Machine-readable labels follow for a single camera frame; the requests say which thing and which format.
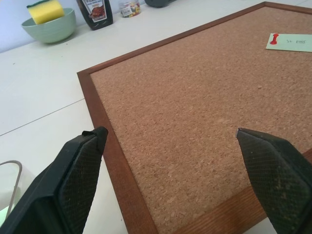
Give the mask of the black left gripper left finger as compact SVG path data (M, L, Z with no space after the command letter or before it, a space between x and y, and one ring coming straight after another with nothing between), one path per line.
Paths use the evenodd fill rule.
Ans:
M66 142L0 227L2 234L81 234L94 200L108 130Z

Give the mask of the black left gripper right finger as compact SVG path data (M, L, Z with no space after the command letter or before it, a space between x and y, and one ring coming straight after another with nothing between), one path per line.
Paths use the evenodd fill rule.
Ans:
M253 191L278 234L312 232L312 165L287 140L239 128Z

